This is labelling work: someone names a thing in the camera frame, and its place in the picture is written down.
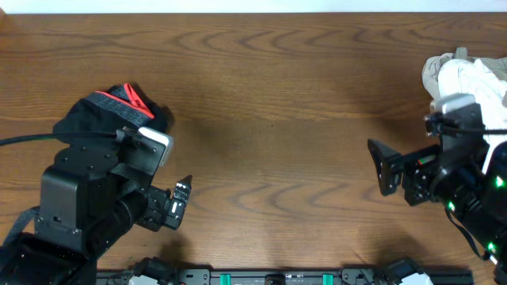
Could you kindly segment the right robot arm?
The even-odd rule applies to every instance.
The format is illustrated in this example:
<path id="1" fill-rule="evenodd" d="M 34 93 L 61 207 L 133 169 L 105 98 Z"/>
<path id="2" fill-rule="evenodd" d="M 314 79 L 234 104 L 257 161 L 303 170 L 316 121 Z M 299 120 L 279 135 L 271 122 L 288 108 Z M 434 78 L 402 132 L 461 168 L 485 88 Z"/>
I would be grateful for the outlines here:
<path id="1" fill-rule="evenodd" d="M 368 140 L 383 196 L 403 188 L 412 207 L 442 203 L 448 219 L 483 260 L 496 263 L 494 280 L 506 282 L 506 145 L 490 146 L 481 107 L 472 103 L 425 116 L 426 131 L 440 142 L 402 155 L 379 140 Z"/>

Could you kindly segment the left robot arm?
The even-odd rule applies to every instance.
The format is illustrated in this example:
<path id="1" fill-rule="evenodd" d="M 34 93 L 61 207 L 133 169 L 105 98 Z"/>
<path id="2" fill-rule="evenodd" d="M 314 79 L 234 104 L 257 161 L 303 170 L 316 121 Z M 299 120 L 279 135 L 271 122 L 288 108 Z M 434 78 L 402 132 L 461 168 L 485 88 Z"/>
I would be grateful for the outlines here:
<path id="1" fill-rule="evenodd" d="M 94 284 L 98 260 L 134 225 L 176 230 L 192 176 L 174 190 L 152 186 L 165 149 L 135 138 L 58 152 L 42 176 L 40 205 L 19 217 L 1 247 L 1 282 Z"/>

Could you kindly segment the black pants with red waistband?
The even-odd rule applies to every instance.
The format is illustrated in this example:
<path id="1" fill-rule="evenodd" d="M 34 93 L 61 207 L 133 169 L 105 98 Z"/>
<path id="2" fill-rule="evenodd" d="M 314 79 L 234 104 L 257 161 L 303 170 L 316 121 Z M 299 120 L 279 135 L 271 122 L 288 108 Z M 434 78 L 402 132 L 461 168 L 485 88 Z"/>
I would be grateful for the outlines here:
<path id="1" fill-rule="evenodd" d="M 165 133 L 172 124 L 168 109 L 152 101 L 138 85 L 124 83 L 93 91 L 77 101 L 53 126 L 55 133 L 114 132 L 149 127 Z"/>

